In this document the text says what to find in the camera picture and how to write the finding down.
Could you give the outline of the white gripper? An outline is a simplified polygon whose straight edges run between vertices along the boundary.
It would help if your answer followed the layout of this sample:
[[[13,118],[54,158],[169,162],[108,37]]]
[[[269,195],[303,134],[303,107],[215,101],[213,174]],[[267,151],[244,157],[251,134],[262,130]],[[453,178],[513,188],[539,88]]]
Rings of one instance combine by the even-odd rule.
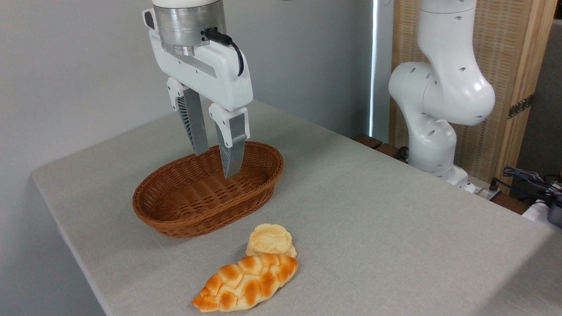
[[[224,177],[241,170],[245,141],[250,138],[248,110],[253,100],[243,53],[226,35],[223,8],[150,8],[143,12],[153,53],[170,78],[173,109],[196,155],[209,150],[201,99],[213,102]]]

